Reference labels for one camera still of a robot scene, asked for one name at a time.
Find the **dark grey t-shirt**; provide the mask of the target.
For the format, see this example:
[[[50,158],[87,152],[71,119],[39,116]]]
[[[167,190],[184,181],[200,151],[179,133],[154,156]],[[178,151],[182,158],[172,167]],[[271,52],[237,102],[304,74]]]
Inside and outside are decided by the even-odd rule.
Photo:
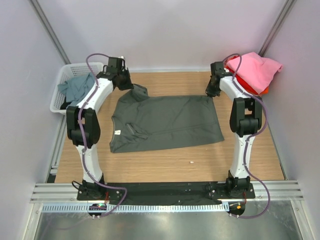
[[[136,84],[118,99],[111,119],[112,153],[224,141],[213,99],[205,95],[149,96],[147,88]]]

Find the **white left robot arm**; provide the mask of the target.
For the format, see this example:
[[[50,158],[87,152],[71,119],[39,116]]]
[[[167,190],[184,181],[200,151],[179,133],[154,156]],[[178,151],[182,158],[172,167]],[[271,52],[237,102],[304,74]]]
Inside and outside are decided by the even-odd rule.
[[[124,187],[105,184],[97,149],[101,136],[97,113],[102,104],[115,88],[121,91],[133,88],[125,58],[108,57],[108,63],[92,76],[93,87],[88,94],[77,105],[66,109],[67,137],[76,147],[83,168],[82,182],[77,187],[78,200],[101,200],[110,190],[127,193]]]

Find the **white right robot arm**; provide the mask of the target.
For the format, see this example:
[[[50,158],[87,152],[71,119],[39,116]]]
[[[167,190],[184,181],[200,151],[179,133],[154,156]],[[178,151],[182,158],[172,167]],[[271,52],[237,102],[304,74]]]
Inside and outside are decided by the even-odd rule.
[[[253,198],[249,164],[255,134],[262,127],[262,105],[237,82],[222,61],[211,63],[210,70],[205,92],[209,97],[217,97],[224,92],[232,101],[229,127],[235,134],[233,161],[228,176],[224,183],[210,185],[210,198],[239,199],[245,195]]]

